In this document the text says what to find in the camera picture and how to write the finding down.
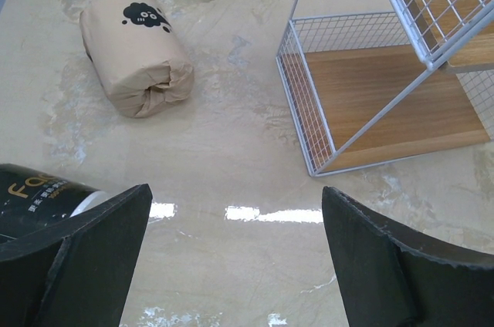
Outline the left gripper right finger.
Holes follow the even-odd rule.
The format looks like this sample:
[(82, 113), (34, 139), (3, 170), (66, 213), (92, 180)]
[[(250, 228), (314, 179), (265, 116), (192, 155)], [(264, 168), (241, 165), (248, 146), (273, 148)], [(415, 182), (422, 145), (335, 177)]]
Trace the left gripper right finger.
[(335, 187), (323, 224), (351, 326), (491, 326), (493, 256), (423, 234)]

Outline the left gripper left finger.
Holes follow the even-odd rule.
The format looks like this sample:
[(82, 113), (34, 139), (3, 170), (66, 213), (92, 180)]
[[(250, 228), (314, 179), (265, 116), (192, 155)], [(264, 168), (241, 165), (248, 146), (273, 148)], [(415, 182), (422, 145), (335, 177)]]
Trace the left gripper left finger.
[(132, 187), (1, 245), (3, 326), (118, 326), (151, 210)]

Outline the black wrapped roll near arm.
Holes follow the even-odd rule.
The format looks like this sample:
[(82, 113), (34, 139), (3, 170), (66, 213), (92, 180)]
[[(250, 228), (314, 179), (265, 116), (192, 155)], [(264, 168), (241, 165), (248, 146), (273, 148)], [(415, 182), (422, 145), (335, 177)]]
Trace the black wrapped roll near arm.
[(1, 165), (1, 243), (82, 214), (110, 195), (27, 167)]

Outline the brown roll sheep logo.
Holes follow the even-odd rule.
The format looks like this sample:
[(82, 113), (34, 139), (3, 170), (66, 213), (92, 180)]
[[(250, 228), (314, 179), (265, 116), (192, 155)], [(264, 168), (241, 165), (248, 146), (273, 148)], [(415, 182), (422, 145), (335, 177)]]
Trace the brown roll sheep logo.
[(149, 117), (190, 96), (194, 66), (158, 0), (94, 0), (80, 13), (80, 30), (121, 115)]

